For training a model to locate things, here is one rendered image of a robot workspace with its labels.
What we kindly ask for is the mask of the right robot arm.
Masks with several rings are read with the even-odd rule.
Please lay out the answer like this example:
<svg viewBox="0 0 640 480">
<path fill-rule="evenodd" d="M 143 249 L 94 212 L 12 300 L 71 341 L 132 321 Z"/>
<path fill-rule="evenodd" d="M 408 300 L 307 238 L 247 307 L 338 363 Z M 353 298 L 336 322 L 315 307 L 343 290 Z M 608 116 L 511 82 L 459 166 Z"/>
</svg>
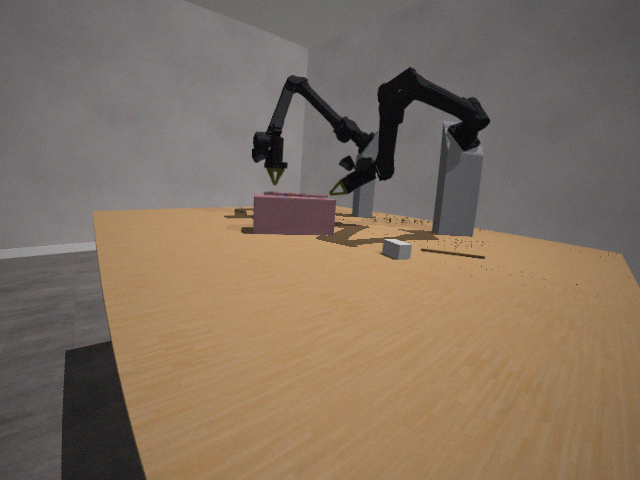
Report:
<svg viewBox="0 0 640 480">
<path fill-rule="evenodd" d="M 356 146 L 359 147 L 359 150 L 362 148 L 360 152 L 358 150 L 359 154 L 363 152 L 363 150 L 374 138 L 373 132 L 371 132 L 372 137 L 370 138 L 371 133 L 366 134 L 365 132 L 362 132 L 361 130 L 359 130 L 360 128 L 358 128 L 357 124 L 354 121 L 348 119 L 346 116 L 344 116 L 343 118 L 339 116 L 310 87 L 307 81 L 308 80 L 305 77 L 296 77 L 295 75 L 291 75 L 287 78 L 286 84 L 283 87 L 284 91 L 282 91 L 275 108 L 273 114 L 274 117 L 272 116 L 272 119 L 270 121 L 270 128 L 268 126 L 266 132 L 256 132 L 253 137 L 254 148 L 252 149 L 252 158 L 255 163 L 258 163 L 264 159 L 265 162 L 279 161 L 280 150 L 283 150 L 284 142 L 284 139 L 280 135 L 282 133 L 284 120 L 294 93 L 301 94 L 326 118 L 326 120 L 332 125 L 334 129 L 333 132 L 336 134 L 336 137 L 340 142 L 347 143 L 350 139 L 354 140 L 353 142 L 356 143 Z M 299 86 L 300 88 L 298 88 Z M 344 122 L 344 125 L 342 121 Z M 270 150 L 269 147 L 272 150 Z"/>
</svg>

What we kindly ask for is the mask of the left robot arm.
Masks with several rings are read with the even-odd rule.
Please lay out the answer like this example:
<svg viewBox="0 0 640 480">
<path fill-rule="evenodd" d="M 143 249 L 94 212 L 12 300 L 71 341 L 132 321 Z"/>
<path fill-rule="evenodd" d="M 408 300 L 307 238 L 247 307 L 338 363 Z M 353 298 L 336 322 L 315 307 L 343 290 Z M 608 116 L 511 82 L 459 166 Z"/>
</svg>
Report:
<svg viewBox="0 0 640 480">
<path fill-rule="evenodd" d="M 479 146 L 481 142 L 477 138 L 478 132 L 490 123 L 489 117 L 475 97 L 461 98 L 424 79 L 412 67 L 388 83 L 380 85 L 378 90 L 380 149 L 378 149 L 377 159 L 373 161 L 372 157 L 360 158 L 355 166 L 350 155 L 343 158 L 339 163 L 340 166 L 348 171 L 355 169 L 354 172 L 346 175 L 350 183 L 363 176 L 361 181 L 365 181 L 366 184 L 376 179 L 376 173 L 380 181 L 392 177 L 395 170 L 394 152 L 398 124 L 403 122 L 404 110 L 413 100 L 424 102 L 463 121 L 462 124 L 457 123 L 448 128 L 449 133 L 463 151 Z"/>
</svg>

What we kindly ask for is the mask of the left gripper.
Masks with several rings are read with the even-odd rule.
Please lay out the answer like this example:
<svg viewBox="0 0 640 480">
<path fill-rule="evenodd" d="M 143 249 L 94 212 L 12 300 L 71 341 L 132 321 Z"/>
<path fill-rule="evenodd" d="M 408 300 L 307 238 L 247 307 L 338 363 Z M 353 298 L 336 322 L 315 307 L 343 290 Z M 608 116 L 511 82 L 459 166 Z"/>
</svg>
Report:
<svg viewBox="0 0 640 480">
<path fill-rule="evenodd" d="M 340 180 L 338 181 L 338 183 L 333 187 L 333 189 L 329 192 L 330 196 L 333 196 L 333 195 L 344 195 L 344 194 L 349 194 L 349 193 L 353 192 L 353 191 L 354 191 L 353 189 L 356 189 L 356 188 L 358 188 L 358 187 L 360 187 L 360 186 L 362 186 L 362 185 L 364 184 L 364 181 L 361 181 L 361 179 L 362 179 L 362 177 L 361 177 L 360 179 L 358 179 L 358 180 L 356 180 L 356 181 L 352 182 L 352 183 L 350 183 L 350 182 L 349 182 L 349 180 L 348 180 L 347 176 L 346 176 L 346 177 L 344 177 L 344 178 L 342 178 L 342 179 L 340 179 Z M 348 183 L 349 183 L 350 185 L 349 185 Z M 345 184 L 347 185 L 347 187 L 346 187 L 346 185 L 345 185 Z M 334 190 L 335 190 L 339 185 L 341 185 L 341 187 L 342 187 L 342 189 L 343 189 L 343 192 L 333 193 L 333 191 L 334 191 Z M 352 188 L 351 186 L 352 186 L 353 188 Z M 347 188 L 348 188 L 348 189 L 347 189 Z"/>
</svg>

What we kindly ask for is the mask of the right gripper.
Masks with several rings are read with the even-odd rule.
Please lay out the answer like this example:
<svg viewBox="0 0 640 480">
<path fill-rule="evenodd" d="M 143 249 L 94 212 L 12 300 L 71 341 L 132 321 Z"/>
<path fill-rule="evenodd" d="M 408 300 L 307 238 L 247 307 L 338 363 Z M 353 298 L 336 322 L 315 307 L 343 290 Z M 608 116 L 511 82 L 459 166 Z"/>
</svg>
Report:
<svg viewBox="0 0 640 480">
<path fill-rule="evenodd" d="M 287 169 L 288 163 L 283 162 L 283 150 L 280 150 L 279 161 L 281 162 L 273 161 L 273 162 L 265 162 L 264 164 L 264 168 L 267 168 L 268 174 L 271 178 L 273 185 L 277 185 L 284 170 Z M 276 167 L 273 167 L 273 166 L 276 166 Z M 274 179 L 274 172 L 277 172 L 276 180 Z"/>
</svg>

